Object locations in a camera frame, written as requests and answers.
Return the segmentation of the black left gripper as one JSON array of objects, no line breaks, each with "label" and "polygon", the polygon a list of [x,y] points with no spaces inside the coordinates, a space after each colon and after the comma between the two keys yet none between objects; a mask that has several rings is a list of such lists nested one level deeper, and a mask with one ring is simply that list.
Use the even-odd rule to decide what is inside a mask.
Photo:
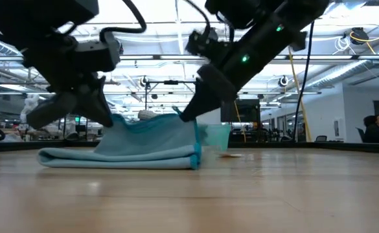
[{"label": "black left gripper", "polygon": [[27,115],[27,123],[34,129],[70,112],[107,128],[113,126],[104,96],[106,77],[98,78],[98,71],[81,71],[74,65],[73,52],[79,43],[74,37],[64,35],[30,35],[22,39],[24,66],[36,68],[48,81],[49,91],[57,93]]}]

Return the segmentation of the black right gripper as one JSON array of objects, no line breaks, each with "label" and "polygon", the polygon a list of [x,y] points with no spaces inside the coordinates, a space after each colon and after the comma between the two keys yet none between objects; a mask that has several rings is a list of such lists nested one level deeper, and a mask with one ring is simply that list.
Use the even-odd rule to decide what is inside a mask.
[{"label": "black right gripper", "polygon": [[306,36],[306,32],[280,21],[267,20],[253,26],[234,44],[222,65],[222,72],[211,64],[198,69],[197,89],[180,114],[182,121],[195,120],[218,109],[222,103],[235,100],[237,92],[287,46],[303,50]]}]

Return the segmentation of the light blue microfiber towel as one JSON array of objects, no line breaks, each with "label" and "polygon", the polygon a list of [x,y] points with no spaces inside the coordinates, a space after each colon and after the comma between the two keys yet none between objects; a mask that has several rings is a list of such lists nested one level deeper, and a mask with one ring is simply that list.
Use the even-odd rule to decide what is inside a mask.
[{"label": "light blue microfiber towel", "polygon": [[181,111],[127,122],[112,114],[113,126],[93,151],[42,148],[38,162],[49,168],[197,170],[202,147],[197,121],[184,122]]}]

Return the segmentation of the white pillar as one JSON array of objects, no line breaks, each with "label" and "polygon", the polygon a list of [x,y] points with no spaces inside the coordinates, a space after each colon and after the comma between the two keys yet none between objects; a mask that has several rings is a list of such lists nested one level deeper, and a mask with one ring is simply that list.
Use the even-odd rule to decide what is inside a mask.
[{"label": "white pillar", "polygon": [[215,109],[196,117],[199,124],[221,124],[221,109]]}]

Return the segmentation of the black monitor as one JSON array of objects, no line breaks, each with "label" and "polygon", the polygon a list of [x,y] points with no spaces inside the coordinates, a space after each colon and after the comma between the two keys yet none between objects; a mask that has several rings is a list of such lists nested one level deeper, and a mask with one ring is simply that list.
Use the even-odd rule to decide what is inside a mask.
[{"label": "black monitor", "polygon": [[260,120],[259,99],[236,99],[225,103],[221,109],[221,122],[258,122]]}]

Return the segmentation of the teal translucent plastic bin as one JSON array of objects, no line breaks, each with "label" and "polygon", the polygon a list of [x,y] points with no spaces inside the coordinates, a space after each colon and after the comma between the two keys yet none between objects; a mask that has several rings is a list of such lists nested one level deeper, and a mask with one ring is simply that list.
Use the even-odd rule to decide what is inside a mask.
[{"label": "teal translucent plastic bin", "polygon": [[213,146],[219,151],[228,149],[231,126],[228,124],[206,125],[206,136],[203,138],[205,146]]}]

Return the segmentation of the long ceiling light bar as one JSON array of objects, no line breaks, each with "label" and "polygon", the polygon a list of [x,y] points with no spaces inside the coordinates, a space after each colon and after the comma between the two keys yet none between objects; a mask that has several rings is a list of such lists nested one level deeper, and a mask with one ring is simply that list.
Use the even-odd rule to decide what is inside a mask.
[{"label": "long ceiling light bar", "polygon": [[[203,61],[205,58],[189,55],[122,55],[121,60],[181,60]],[[311,55],[311,60],[317,61],[351,61],[351,60],[379,60],[379,55]],[[0,56],[0,61],[22,61],[22,56]]]}]

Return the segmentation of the black distant gantry frame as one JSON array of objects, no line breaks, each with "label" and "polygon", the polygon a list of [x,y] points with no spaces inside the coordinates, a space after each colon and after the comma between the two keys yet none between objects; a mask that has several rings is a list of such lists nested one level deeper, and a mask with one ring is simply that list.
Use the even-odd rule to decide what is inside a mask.
[{"label": "black distant gantry frame", "polygon": [[155,85],[153,86],[153,89],[158,85],[158,84],[164,84],[164,85],[178,85],[178,84],[183,84],[186,87],[188,87],[188,83],[191,84],[196,84],[195,81],[181,81],[181,80],[164,80],[164,81],[146,81],[144,83],[144,109],[148,109],[148,94],[150,92],[148,85],[154,83]]}]

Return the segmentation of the white wall dispenser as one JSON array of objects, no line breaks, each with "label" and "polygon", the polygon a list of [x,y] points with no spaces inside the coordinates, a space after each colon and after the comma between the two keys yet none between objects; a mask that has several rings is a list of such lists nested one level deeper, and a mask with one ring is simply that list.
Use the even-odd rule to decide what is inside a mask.
[{"label": "white wall dispenser", "polygon": [[342,139],[343,138],[343,119],[335,118],[333,120],[333,127],[334,127],[334,136],[337,139]]}]

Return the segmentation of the silver ventilation duct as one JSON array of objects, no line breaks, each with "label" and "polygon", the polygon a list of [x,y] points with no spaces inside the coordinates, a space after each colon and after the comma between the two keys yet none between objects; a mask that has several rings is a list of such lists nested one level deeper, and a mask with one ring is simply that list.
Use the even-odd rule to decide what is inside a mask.
[{"label": "silver ventilation duct", "polygon": [[[374,51],[376,52],[376,55],[379,56],[379,45],[374,48]],[[376,62],[379,62],[379,59],[374,59],[374,54],[362,54],[355,61],[345,65],[334,66],[333,68],[310,79],[307,81],[305,89],[322,88],[333,85],[336,82],[368,71],[374,67]]]}]

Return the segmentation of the black aluminium table frame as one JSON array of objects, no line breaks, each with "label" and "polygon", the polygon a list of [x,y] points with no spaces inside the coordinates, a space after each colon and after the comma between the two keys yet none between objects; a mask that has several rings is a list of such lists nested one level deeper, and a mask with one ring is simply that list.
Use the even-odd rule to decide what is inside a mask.
[{"label": "black aluminium table frame", "polygon": [[[97,145],[98,142],[68,140],[44,140],[37,142],[0,142],[0,152],[38,150],[41,148],[94,148]],[[228,148],[307,148],[379,153],[379,144],[358,144],[344,142],[230,142]]]}]

